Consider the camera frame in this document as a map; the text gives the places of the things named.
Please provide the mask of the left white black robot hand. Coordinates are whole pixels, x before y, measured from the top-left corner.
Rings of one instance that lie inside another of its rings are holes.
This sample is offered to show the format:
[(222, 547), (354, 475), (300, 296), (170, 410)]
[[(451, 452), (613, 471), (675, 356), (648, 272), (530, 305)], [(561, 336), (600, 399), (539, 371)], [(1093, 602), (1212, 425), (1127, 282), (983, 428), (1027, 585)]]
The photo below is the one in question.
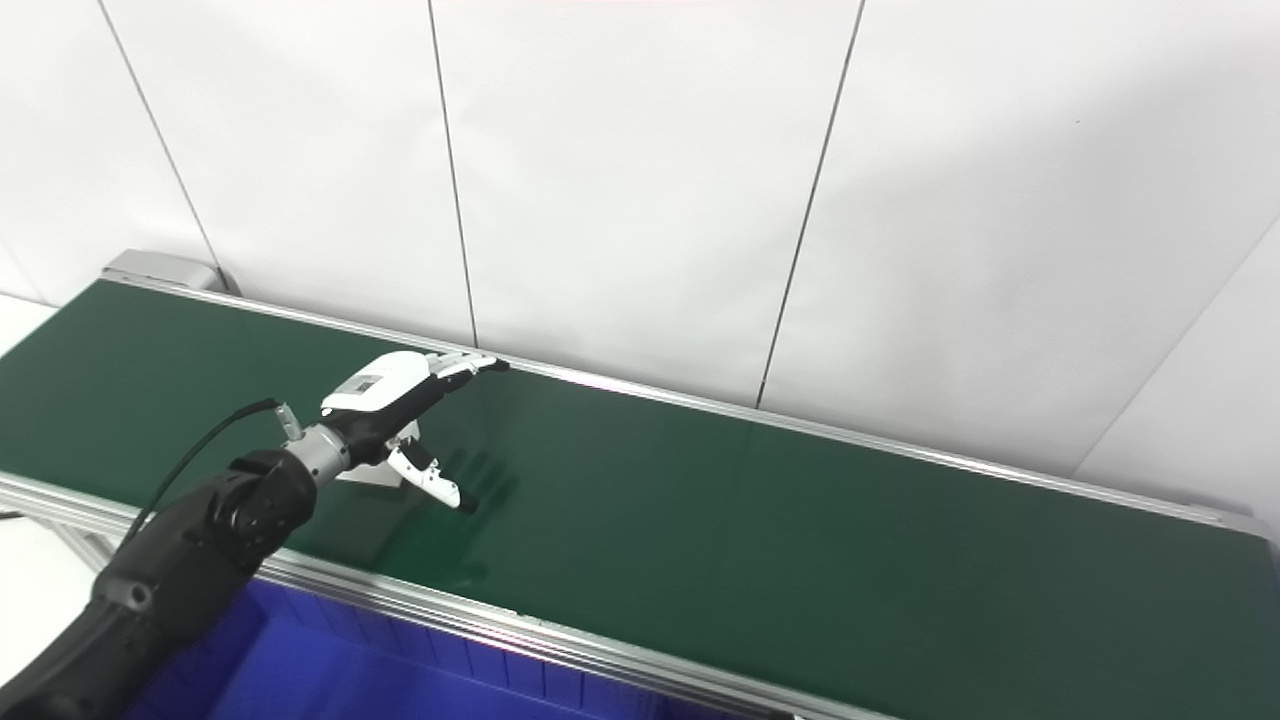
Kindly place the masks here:
[(392, 473), (438, 503), (471, 515), (477, 498), (444, 477), (439, 457), (428, 450), (419, 419), (448, 393), (486, 372), (507, 372), (500, 357), (479, 352), (383, 354), (339, 384), (321, 402), (321, 419), (346, 451), (339, 480), (369, 483), (375, 471)]

